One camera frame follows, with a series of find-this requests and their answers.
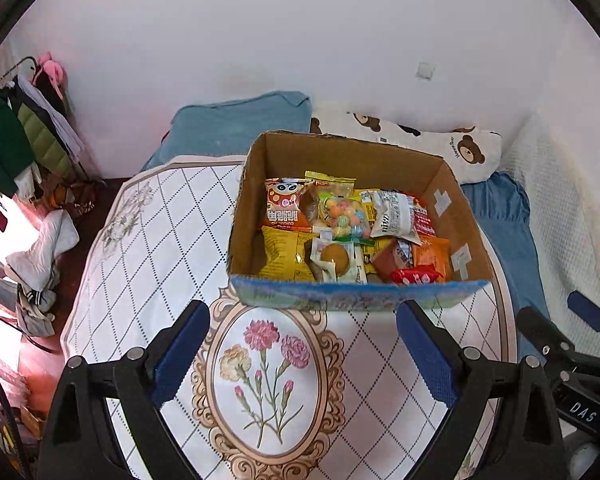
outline pink carnation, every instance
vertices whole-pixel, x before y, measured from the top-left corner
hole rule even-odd
[[[269,350],[273,343],[280,341],[280,332],[272,321],[251,321],[244,331],[244,342],[251,350]]]
[[[309,351],[299,337],[285,335],[280,345],[283,357],[296,368],[305,368],[309,364]]]

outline wooden floor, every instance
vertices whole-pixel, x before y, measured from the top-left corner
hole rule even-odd
[[[58,258],[60,284],[55,289],[58,300],[52,309],[56,315],[53,322],[56,334],[49,338],[36,338],[36,342],[53,349],[55,353],[48,354],[22,338],[18,371],[26,378],[31,390],[28,402],[30,408],[45,413],[49,410],[58,379],[64,368],[64,357],[60,351],[60,333],[74,305],[91,244],[103,227],[111,204],[124,181],[123,178],[106,181],[107,187],[103,186],[99,190],[96,207],[75,223],[80,242]]]

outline blue bedsheet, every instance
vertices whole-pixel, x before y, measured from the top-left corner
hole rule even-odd
[[[502,265],[514,314],[531,305],[549,319],[524,188],[508,174],[496,172],[485,182],[464,184],[462,191]],[[518,359],[530,354],[540,356],[533,345],[518,334]]]
[[[262,132],[309,132],[311,102],[302,92],[270,92],[252,99],[190,105],[177,111],[169,135],[142,168],[178,155],[246,155]]]

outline bear print pillow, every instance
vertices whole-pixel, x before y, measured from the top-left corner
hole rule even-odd
[[[458,128],[448,134],[420,132],[375,117],[314,105],[312,134],[330,134],[396,144],[410,150],[439,155],[459,184],[487,180],[500,164],[502,139],[489,130]]]

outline open cardboard box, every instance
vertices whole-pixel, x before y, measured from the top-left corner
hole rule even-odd
[[[399,189],[421,197],[437,236],[450,240],[447,283],[311,283],[263,280],[260,227],[266,178],[303,178],[306,170],[356,179],[357,189]],[[454,306],[491,279],[491,267],[471,208],[446,162],[398,146],[289,132],[267,132],[253,143],[242,172],[229,240],[228,273],[240,301],[299,310],[389,310],[405,300]]]

